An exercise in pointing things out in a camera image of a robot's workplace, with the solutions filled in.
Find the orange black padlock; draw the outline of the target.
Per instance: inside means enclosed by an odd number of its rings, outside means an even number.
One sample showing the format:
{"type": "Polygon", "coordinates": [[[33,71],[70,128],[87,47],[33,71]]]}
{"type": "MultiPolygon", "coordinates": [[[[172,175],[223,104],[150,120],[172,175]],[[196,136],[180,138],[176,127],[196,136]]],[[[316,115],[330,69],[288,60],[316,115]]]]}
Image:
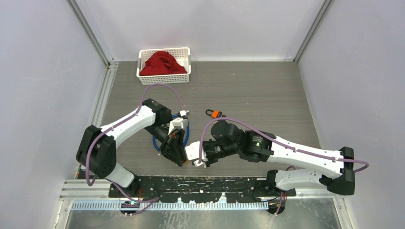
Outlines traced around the orange black padlock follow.
{"type": "Polygon", "coordinates": [[[218,110],[211,110],[211,109],[207,109],[205,111],[205,113],[210,116],[213,119],[219,118],[223,116],[223,113],[221,111],[218,110]]]}

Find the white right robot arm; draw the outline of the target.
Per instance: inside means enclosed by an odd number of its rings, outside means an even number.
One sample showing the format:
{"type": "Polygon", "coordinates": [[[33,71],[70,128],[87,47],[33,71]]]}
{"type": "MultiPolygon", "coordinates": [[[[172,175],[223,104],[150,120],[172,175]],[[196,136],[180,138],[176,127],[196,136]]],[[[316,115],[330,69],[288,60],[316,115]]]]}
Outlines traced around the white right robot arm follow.
{"type": "Polygon", "coordinates": [[[351,196],[355,192],[354,150],[324,150],[300,145],[271,133],[244,131],[221,119],[211,127],[212,139],[202,141],[196,163],[208,167],[219,159],[238,155],[252,163],[283,163],[293,170],[270,170],[265,189],[271,196],[295,188],[325,187],[329,192],[351,196]]]}

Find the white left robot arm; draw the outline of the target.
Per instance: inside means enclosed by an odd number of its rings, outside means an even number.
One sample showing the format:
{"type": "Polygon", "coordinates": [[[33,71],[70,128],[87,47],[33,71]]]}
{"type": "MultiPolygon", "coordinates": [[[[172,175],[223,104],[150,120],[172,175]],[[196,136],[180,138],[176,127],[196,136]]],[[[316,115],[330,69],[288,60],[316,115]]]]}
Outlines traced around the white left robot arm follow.
{"type": "Polygon", "coordinates": [[[120,186],[128,197],[139,191],[137,176],[117,162],[117,148],[129,137],[146,130],[161,145],[159,153],[177,166],[187,161],[184,139],[189,127],[188,110],[172,114],[153,99],[147,99],[133,112],[102,127],[85,129],[76,160],[85,167],[85,179],[92,186],[95,179],[106,179],[120,186]]]}

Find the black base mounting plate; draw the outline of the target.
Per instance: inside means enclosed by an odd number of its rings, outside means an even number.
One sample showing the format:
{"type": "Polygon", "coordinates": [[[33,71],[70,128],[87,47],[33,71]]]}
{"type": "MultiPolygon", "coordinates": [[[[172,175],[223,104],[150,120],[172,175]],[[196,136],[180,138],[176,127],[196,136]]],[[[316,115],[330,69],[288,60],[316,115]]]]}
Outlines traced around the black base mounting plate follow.
{"type": "Polygon", "coordinates": [[[280,194],[260,177],[141,176],[138,185],[133,198],[158,197],[162,203],[175,203],[179,199],[183,203],[215,203],[222,195],[227,203],[254,203],[280,194]]]}

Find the red cloth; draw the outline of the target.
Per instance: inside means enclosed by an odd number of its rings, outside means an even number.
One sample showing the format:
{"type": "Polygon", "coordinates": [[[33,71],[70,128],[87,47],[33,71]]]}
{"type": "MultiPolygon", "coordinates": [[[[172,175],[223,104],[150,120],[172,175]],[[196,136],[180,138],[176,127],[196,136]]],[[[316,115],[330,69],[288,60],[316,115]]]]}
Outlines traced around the red cloth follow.
{"type": "Polygon", "coordinates": [[[155,52],[146,62],[140,71],[140,76],[186,74],[183,66],[178,64],[176,59],[166,51],[155,52]]]}

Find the white perforated plastic basket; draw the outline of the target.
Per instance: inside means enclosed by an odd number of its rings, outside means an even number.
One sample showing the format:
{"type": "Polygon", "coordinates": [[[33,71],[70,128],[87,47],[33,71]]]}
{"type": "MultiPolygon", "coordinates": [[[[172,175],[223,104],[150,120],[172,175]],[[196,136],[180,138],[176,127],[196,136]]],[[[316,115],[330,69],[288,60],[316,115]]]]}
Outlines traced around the white perforated plastic basket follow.
{"type": "Polygon", "coordinates": [[[188,83],[190,75],[191,50],[188,47],[139,51],[136,77],[143,85],[188,83]]]}

